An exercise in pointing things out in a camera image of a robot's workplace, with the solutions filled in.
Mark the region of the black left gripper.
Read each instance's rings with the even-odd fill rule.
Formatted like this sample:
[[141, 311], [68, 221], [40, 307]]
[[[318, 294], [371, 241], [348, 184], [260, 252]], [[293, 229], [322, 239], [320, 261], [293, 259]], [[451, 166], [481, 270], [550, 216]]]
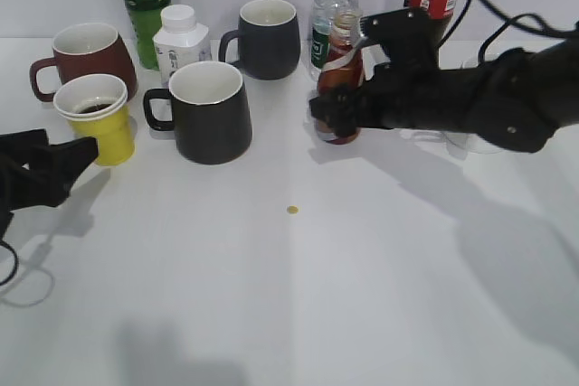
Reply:
[[98, 156], [94, 137], [51, 145], [44, 129], [2, 134], [1, 238], [13, 211], [38, 205], [55, 208], [67, 200]]

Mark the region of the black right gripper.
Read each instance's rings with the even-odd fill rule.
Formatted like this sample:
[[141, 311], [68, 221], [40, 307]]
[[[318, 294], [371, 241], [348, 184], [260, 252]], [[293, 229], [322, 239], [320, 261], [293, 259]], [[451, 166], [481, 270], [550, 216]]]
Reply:
[[441, 70], [435, 27], [419, 7], [363, 16], [359, 34], [369, 47], [372, 78], [356, 89], [338, 85], [319, 93], [308, 103], [311, 116], [338, 139], [361, 129], [473, 133], [472, 110], [489, 73]]

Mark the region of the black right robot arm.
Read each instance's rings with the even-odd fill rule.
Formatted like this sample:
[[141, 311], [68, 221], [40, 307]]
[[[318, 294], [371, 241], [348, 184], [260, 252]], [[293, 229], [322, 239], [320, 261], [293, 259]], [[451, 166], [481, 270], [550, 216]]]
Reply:
[[541, 33], [558, 44], [541, 52], [514, 48], [470, 69], [443, 70], [420, 8], [359, 19], [362, 43], [389, 58], [370, 80], [339, 85], [309, 103], [312, 117], [338, 137], [359, 128], [476, 134], [495, 146], [535, 153], [578, 122], [578, 32]]

